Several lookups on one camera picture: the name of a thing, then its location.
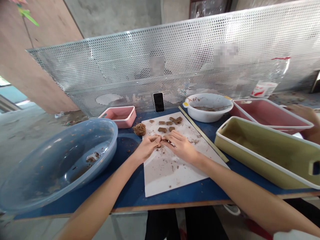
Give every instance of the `shoe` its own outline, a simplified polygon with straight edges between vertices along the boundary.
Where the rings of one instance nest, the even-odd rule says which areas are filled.
[[[224,204],[223,206],[232,215],[239,216],[241,213],[237,205]]]

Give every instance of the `blue table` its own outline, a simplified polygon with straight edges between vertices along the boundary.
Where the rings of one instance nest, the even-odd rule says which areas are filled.
[[[175,112],[179,112],[179,109],[167,109],[162,113],[156,113],[154,111],[137,112],[135,123]],[[229,117],[230,116],[227,114],[221,120],[215,123],[201,123],[197,121],[195,121],[195,123],[208,136],[208,138],[214,142],[217,129]],[[16,216],[15,220],[25,218],[70,216],[114,171],[116,171],[116,169],[139,145],[141,140],[141,137],[138,137],[133,133],[132,128],[119,129],[119,136],[117,139],[118,147],[115,156],[107,169],[98,178],[78,190],[67,193],[58,200],[43,206],[42,208]],[[226,156],[230,160],[227,165],[231,170],[246,177],[273,194],[279,195],[283,199],[320,195],[320,191],[315,189],[281,189],[242,163],[236,161],[229,155],[226,154]],[[133,173],[121,191],[112,211],[128,212],[164,208],[219,205],[226,203],[232,203],[232,201],[225,194],[225,192],[209,178],[146,198],[144,193],[143,165],[141,165]]]

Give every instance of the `bowl rim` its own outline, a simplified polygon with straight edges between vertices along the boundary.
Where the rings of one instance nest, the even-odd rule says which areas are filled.
[[[69,127],[68,129],[66,129],[67,131],[72,131],[73,128],[79,126],[79,125],[84,125],[84,124],[87,124],[88,121],[90,122],[99,122],[99,121],[107,121],[107,122],[111,122],[111,124],[113,125],[114,127],[114,133],[113,133],[113,138],[112,138],[112,141],[110,143],[110,148],[109,149],[112,149],[112,147],[116,144],[117,142],[117,136],[118,136],[118,127],[117,127],[117,124],[112,121],[111,119],[107,119],[107,118],[95,118],[95,119],[90,119],[90,120],[87,120],[87,121],[83,121],[81,123],[78,123],[74,126],[71,126]],[[9,177],[14,173],[15,170],[17,170],[19,168],[19,166],[21,165],[21,163],[27,158],[29,157],[30,155],[32,155],[32,153],[38,149],[39,147],[41,147],[42,145],[46,145],[48,144],[49,142],[51,142],[53,139],[56,138],[56,135],[60,134],[61,132],[53,135],[51,138],[49,138],[48,140],[44,141],[43,143],[41,143],[40,145],[38,145],[35,149],[33,149],[23,160],[21,160],[13,169],[12,171],[8,174],[8,177],[6,178],[6,180],[3,182],[3,184],[1,185],[0,187],[0,208],[1,210],[3,210],[5,213],[12,213],[12,214],[22,214],[22,213],[25,213],[25,212],[30,212],[32,210],[35,210],[37,208],[41,208],[45,205],[48,205],[49,203],[52,203],[53,201],[57,200],[58,198],[62,197],[63,195],[69,193],[71,190],[73,190],[75,187],[79,186],[81,184],[82,181],[84,181],[88,176],[90,176],[99,166],[100,166],[100,163],[107,157],[107,155],[105,155],[104,157],[102,158],[99,158],[98,161],[96,161],[96,163],[90,168],[88,169],[85,173],[90,173],[90,174],[86,174],[86,177],[84,177],[85,174],[82,174],[79,178],[77,178],[75,181],[73,181],[72,183],[70,183],[69,185],[67,185],[66,187],[60,189],[59,191],[57,192],[54,192],[52,193],[51,195],[47,196],[47,197],[44,197],[44,198],[41,198],[37,201],[34,201],[32,203],[29,203],[28,205],[24,206],[24,207],[19,207],[19,208],[7,208],[5,207],[5,205],[2,204],[2,191],[3,191],[3,188],[5,187],[5,185],[8,183],[9,181]]]
[[[197,94],[190,95],[188,98],[196,97],[197,95],[200,95],[200,94],[216,95],[216,96],[220,96],[220,97],[225,98],[224,96],[219,95],[219,94],[215,94],[215,93],[197,93]],[[228,101],[230,102],[230,105],[231,105],[231,106],[229,106],[227,109],[222,110],[222,111],[207,112],[207,111],[199,110],[199,109],[196,109],[196,108],[192,107],[192,106],[189,104],[190,100],[189,100],[188,98],[186,98],[186,100],[185,100],[185,102],[188,103],[188,105],[189,105],[188,108],[191,108],[193,111],[196,111],[196,112],[199,112],[199,113],[201,112],[201,113],[207,113],[207,114],[223,114],[223,113],[230,112],[231,109],[232,109],[233,106],[234,106],[232,99],[227,99],[227,98],[225,98],[226,100],[228,100]]]

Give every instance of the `white bowl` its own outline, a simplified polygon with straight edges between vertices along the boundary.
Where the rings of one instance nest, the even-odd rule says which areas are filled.
[[[199,93],[191,95],[185,100],[186,103],[188,103],[188,114],[190,117],[192,117],[194,120],[197,120],[199,122],[216,122],[218,121],[224,113],[229,112],[233,108],[233,102],[230,98],[213,94],[213,93]],[[210,107],[210,108],[219,108],[215,112],[207,112],[202,111],[199,109],[196,109],[194,107]]]

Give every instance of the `blue plastic basin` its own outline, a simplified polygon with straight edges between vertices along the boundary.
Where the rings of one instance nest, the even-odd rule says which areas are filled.
[[[20,214],[49,204],[97,177],[117,148],[117,125],[106,118],[78,123],[33,150],[0,189],[0,208]],[[87,157],[98,153],[95,162]]]

